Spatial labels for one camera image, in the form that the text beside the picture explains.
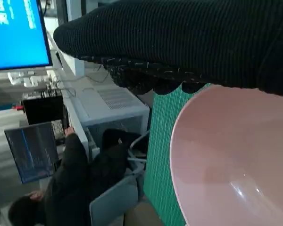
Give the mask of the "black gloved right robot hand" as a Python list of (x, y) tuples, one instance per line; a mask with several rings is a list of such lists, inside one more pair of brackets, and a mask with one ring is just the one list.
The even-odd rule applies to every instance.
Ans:
[(211, 83), (283, 96), (283, 0), (119, 0), (53, 39), (138, 95)]

